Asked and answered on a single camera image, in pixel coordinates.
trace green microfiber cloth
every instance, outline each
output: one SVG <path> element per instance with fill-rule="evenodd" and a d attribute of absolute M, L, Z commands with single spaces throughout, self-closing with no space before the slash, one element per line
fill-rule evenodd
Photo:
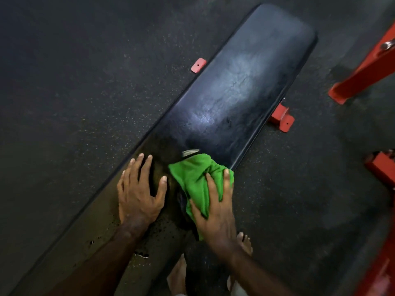
<path fill-rule="evenodd" d="M 175 164 L 170 164 L 169 169 L 173 177 L 177 180 L 181 188 L 184 190 L 185 194 L 190 196 L 197 208 L 200 209 L 200 212 L 203 214 L 203 216 L 208 218 L 210 196 L 205 174 L 209 173 L 214 179 L 214 182 L 218 189 L 219 201 L 222 201 L 222 194 L 224 189 L 224 170 L 226 169 L 226 167 L 217 164 L 207 154 L 197 154 Z M 233 171 L 229 170 L 229 174 L 230 184 L 233 184 Z M 195 222 L 191 211 L 191 204 L 189 202 L 189 199 L 186 205 L 186 213 Z"/>

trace black rubber flooring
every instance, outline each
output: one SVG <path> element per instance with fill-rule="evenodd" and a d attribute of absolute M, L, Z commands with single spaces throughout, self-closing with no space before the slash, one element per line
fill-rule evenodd
<path fill-rule="evenodd" d="M 395 145 L 395 78 L 343 106 L 327 91 L 391 24 L 393 0 L 0 1 L 0 295 L 260 2 L 319 43 L 284 101 L 290 132 L 265 126 L 235 172 L 237 226 L 296 293 L 351 294 L 388 231 L 390 193 L 362 160 Z M 145 270 L 134 289 L 160 272 Z"/>

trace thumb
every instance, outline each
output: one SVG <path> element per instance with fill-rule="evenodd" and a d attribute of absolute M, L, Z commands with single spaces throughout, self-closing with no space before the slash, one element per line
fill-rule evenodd
<path fill-rule="evenodd" d="M 195 217 L 196 225 L 200 225 L 202 222 L 205 221 L 205 219 L 201 215 L 201 212 L 198 209 L 198 207 L 195 205 L 194 201 L 192 199 L 190 199 L 189 202 L 191 203 L 191 210 L 192 210 L 193 216 Z"/>
<path fill-rule="evenodd" d="M 167 176 L 162 176 L 159 181 L 158 192 L 155 196 L 155 202 L 160 204 L 161 208 L 165 205 L 165 196 L 167 191 Z"/>

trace hand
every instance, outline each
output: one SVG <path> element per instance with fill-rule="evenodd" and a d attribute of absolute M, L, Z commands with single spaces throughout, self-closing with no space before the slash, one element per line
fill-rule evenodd
<path fill-rule="evenodd" d="M 118 182 L 119 219 L 121 223 L 129 216 L 141 216 L 151 224 L 156 220 L 165 204 L 166 176 L 162 176 L 160 179 L 156 196 L 152 197 L 150 194 L 148 176 L 152 163 L 151 155 L 147 157 L 141 168 L 140 180 L 138 180 L 143 158 L 144 154 L 140 154 L 137 160 L 131 159 Z"/>
<path fill-rule="evenodd" d="M 224 170 L 224 192 L 222 201 L 218 200 L 218 191 L 213 178 L 206 174 L 210 194 L 209 218 L 205 219 L 192 200 L 191 209 L 196 227 L 207 244 L 214 248 L 216 244 L 236 239 L 235 218 L 232 210 L 233 186 L 230 185 L 229 170 Z"/>

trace weight bench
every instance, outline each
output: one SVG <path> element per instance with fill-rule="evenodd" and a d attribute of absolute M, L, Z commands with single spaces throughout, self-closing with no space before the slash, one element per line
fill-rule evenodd
<path fill-rule="evenodd" d="M 11 295 L 48 291 L 111 237 L 118 223 L 116 183 L 131 157 L 141 152 L 153 155 L 153 187 L 163 174 L 170 175 L 168 164 L 182 159 L 182 151 L 189 149 L 236 168 L 316 42 L 310 26 L 280 8 L 267 4 L 254 8 Z M 117 295 L 145 295 L 180 248 L 185 232 L 177 227 L 182 216 L 176 181 L 169 177 L 168 183 L 164 213 L 141 246 L 150 264 L 133 258 Z"/>

